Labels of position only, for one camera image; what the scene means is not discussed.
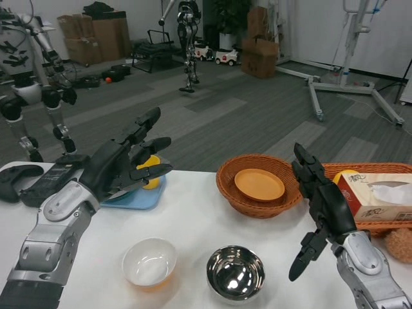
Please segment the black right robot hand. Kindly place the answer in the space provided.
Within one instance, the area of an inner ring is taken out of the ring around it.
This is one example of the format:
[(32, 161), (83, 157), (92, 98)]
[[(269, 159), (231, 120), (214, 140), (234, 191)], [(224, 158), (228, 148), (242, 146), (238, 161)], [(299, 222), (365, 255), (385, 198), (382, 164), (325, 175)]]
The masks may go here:
[(357, 230), (345, 197), (326, 177), (321, 162), (297, 142), (294, 154), (292, 170), (301, 195), (308, 200), (309, 214), (317, 228), (301, 241), (301, 249), (289, 270), (290, 281), (295, 281), (311, 261), (317, 260), (328, 242), (342, 243), (347, 233)]

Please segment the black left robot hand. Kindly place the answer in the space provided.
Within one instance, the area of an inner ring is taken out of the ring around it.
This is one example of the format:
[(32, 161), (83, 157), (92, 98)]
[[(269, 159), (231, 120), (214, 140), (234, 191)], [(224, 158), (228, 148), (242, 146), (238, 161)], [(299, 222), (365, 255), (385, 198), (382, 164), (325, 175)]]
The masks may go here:
[(161, 109), (155, 107), (128, 123), (116, 137), (101, 145), (92, 155), (79, 182), (99, 201), (106, 201), (120, 191), (134, 191), (146, 186), (149, 180), (172, 171), (171, 164), (137, 168), (171, 145), (169, 137), (145, 140), (160, 117)]

